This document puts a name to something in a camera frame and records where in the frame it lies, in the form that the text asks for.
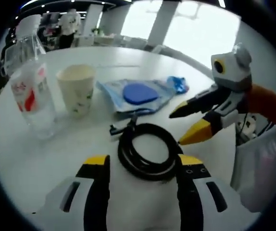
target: blue lid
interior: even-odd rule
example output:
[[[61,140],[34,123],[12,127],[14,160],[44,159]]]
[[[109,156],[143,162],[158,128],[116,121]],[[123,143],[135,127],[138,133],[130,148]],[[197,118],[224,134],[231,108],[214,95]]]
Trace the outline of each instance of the blue lid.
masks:
[[[130,104],[140,105],[156,100],[157,91],[142,83],[127,84],[123,89],[123,98]]]

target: plastic water bottle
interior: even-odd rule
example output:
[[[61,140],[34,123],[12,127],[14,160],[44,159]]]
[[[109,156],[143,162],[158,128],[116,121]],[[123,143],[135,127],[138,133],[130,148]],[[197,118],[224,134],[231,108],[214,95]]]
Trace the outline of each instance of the plastic water bottle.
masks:
[[[56,111],[47,85],[45,50],[37,36],[40,15],[24,18],[17,27],[10,84],[18,109],[39,139],[51,137]]]

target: desk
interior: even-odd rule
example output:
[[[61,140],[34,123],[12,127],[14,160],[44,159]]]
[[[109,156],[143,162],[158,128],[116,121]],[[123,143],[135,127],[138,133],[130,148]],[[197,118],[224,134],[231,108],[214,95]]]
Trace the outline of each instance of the desk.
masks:
[[[176,140],[202,114],[169,119],[170,112],[185,99],[209,88],[213,81],[180,60],[129,48],[72,48],[48,52],[41,59],[47,62],[48,85],[59,123],[65,124],[52,139],[40,142],[33,138],[17,108],[9,84],[0,95],[0,180],[18,209],[27,213],[37,211],[43,206],[45,195],[66,177],[74,176],[88,157],[109,154],[112,172],[111,203],[107,216],[113,217],[115,224],[119,222],[125,225],[128,222],[130,225],[134,220],[144,220],[143,216],[148,212],[152,212],[152,216],[148,217],[152,219],[156,215],[155,209],[161,213],[165,211],[165,223],[179,222],[175,180],[165,184],[141,181],[128,174],[118,162],[118,142],[110,137],[109,127],[111,123],[125,125],[128,120],[119,121],[112,114],[110,103],[98,89],[94,90],[89,115],[81,120],[70,120],[56,73],[72,64],[89,64],[96,67],[96,80],[101,82],[123,78],[185,77],[189,84],[188,93],[175,96],[157,113],[138,119],[138,123],[162,126]],[[165,145],[156,137],[142,136],[137,138],[134,145],[139,153],[151,161],[164,160],[168,154]],[[235,154],[233,125],[206,142],[183,146],[182,149],[185,154],[200,158],[213,176],[230,183]]]

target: round table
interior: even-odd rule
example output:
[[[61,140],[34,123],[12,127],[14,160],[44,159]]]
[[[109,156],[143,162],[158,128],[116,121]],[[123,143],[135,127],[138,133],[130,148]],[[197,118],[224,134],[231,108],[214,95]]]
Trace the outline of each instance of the round table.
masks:
[[[98,89],[94,90],[92,106],[86,117],[80,120],[68,118],[56,73],[72,64],[88,64],[96,67],[96,80],[101,82],[123,78],[185,77],[189,84],[188,93],[175,96],[157,113],[138,118],[138,123],[162,126],[176,140],[202,114],[169,119],[170,112],[182,101],[209,88],[213,81],[182,61],[128,48],[65,49],[48,52],[41,59],[47,62],[48,85],[60,125],[60,130],[52,139],[39,141],[33,137],[17,108],[9,84],[0,95],[0,181],[15,206],[26,213],[37,211],[44,205],[46,194],[65,178],[74,176],[88,157],[109,154],[111,198],[108,225],[121,225],[123,228],[119,230],[128,230],[124,226],[141,228],[143,222],[152,219],[154,223],[157,219],[159,224],[172,226],[174,223],[175,227],[178,226],[176,181],[163,184],[136,179],[117,160],[118,141],[109,134],[110,124],[124,126],[128,120],[119,121],[113,114],[111,102]],[[142,136],[134,145],[151,161],[167,157],[165,145],[156,137]],[[182,149],[185,154],[201,159],[212,176],[230,183],[235,157],[234,125],[206,142],[182,146]]]

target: paper cup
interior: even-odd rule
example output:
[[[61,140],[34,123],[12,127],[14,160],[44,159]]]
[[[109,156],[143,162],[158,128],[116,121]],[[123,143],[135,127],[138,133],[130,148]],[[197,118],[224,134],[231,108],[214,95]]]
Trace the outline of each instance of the paper cup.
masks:
[[[93,93],[95,69],[88,65],[72,65],[57,74],[65,107],[72,117],[89,112]]]

